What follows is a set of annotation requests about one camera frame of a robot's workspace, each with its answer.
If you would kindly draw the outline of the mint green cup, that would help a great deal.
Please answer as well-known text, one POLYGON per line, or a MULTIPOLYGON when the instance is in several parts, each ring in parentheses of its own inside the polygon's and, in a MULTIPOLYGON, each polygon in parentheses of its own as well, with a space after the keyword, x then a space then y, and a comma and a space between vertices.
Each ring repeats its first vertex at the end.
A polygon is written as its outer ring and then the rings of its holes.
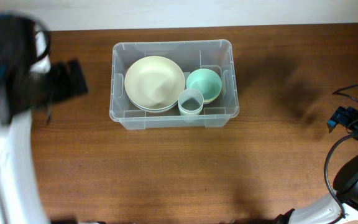
POLYGON ((196 116, 196 115, 199 115, 201 113, 201 110, 198 110, 198 111, 183 111, 183 110, 180 110, 180 114, 182 116, 196 116))

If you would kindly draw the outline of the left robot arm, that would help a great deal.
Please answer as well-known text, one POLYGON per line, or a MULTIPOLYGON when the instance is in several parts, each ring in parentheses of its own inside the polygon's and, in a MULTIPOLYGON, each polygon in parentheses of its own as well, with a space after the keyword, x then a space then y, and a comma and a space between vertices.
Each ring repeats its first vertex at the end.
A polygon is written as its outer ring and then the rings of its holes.
POLYGON ((48 223, 31 150, 33 110, 87 93, 77 59, 52 63, 40 21, 0 12, 0 223, 48 223))

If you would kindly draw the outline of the grey translucent cup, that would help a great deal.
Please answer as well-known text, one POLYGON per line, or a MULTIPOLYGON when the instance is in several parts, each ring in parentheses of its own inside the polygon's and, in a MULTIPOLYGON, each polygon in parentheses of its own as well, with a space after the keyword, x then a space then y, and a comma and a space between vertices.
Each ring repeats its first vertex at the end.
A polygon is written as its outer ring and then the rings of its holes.
POLYGON ((181 92, 178 97, 178 106, 181 106, 187 110, 196 110, 199 107, 203 107, 203 95, 200 91, 195 89, 186 89, 181 92))

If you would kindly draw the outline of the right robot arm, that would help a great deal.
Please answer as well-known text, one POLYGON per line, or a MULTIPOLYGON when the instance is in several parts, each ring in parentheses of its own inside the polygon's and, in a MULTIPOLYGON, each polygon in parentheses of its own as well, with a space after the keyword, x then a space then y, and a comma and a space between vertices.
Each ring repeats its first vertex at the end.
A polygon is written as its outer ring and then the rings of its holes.
MULTIPOLYGON (((333 94, 358 102, 358 84, 340 88, 333 94)), ((274 223, 348 223, 358 220, 358 155, 340 168, 332 184, 328 177, 329 162, 338 146, 350 139, 358 141, 358 109, 340 106, 327 122, 329 132, 338 125, 345 127, 347 136, 333 144, 324 162, 324 182, 329 193, 308 207, 280 214, 274 223)))

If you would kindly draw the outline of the white small bowl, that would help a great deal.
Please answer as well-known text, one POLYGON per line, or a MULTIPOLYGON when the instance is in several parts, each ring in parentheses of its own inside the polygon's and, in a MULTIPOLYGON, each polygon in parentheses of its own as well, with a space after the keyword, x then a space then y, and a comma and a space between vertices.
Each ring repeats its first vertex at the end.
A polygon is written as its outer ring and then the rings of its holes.
POLYGON ((212 98, 209 98, 209 99, 204 99, 204 101, 203 101, 203 104, 204 105, 207 105, 207 104, 210 104, 210 103, 212 103, 214 100, 216 100, 218 98, 218 95, 216 95, 216 96, 213 96, 212 98))

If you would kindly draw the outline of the beige bowl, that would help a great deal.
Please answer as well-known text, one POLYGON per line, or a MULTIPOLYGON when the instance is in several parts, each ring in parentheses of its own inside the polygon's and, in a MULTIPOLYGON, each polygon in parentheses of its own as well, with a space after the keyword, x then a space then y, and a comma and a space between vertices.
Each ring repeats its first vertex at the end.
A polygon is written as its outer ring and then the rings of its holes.
POLYGON ((139 109, 150 113, 162 113, 170 110, 178 103, 179 94, 168 96, 144 95, 131 98, 130 101, 139 109))
POLYGON ((172 60, 148 56, 134 62, 125 75, 129 99, 148 110, 162 110, 178 101, 185 89, 185 76, 172 60))

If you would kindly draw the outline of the cream white cup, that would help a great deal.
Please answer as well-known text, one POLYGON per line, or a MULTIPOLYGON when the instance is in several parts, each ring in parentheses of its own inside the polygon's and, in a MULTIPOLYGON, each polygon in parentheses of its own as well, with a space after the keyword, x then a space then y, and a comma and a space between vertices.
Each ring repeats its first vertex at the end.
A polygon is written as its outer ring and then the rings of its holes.
POLYGON ((180 114, 183 116, 195 116, 201 113, 202 107, 197 108, 196 110, 187 110, 181 106, 178 107, 180 114))

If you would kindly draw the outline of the mint green small bowl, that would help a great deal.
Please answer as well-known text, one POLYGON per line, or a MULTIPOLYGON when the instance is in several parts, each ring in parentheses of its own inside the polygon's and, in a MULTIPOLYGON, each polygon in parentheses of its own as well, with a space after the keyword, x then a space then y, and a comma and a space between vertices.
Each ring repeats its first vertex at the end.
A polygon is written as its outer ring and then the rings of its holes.
POLYGON ((200 68, 191 72, 186 79, 186 88, 200 91, 204 99, 219 96, 222 87, 220 76, 207 68, 200 68))

